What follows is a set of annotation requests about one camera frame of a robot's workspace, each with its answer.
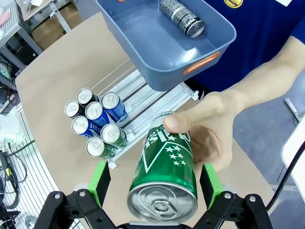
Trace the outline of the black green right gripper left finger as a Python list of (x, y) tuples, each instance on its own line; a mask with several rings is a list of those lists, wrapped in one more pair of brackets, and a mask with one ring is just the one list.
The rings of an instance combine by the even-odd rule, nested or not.
[(68, 229), (76, 219), (85, 219), (91, 229), (117, 228), (102, 209), (111, 181), (107, 162), (100, 162), (87, 188), (65, 195), (51, 192), (41, 209), (35, 229)]

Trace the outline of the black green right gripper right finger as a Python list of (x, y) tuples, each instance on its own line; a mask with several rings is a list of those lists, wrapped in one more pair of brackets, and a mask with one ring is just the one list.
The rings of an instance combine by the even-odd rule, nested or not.
[(244, 198), (224, 191), (212, 165), (202, 166), (200, 185), (207, 211), (195, 224), (195, 229), (219, 229), (224, 222), (234, 222), (238, 229), (272, 229), (262, 198), (248, 194)]

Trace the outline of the person's left hand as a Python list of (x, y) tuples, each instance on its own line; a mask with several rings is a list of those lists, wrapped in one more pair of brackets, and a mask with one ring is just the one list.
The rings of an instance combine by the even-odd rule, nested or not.
[(163, 120), (170, 133), (189, 133), (196, 164), (211, 164), (216, 171), (232, 161), (233, 122), (238, 112), (236, 97), (229, 92), (209, 93), (189, 110)]

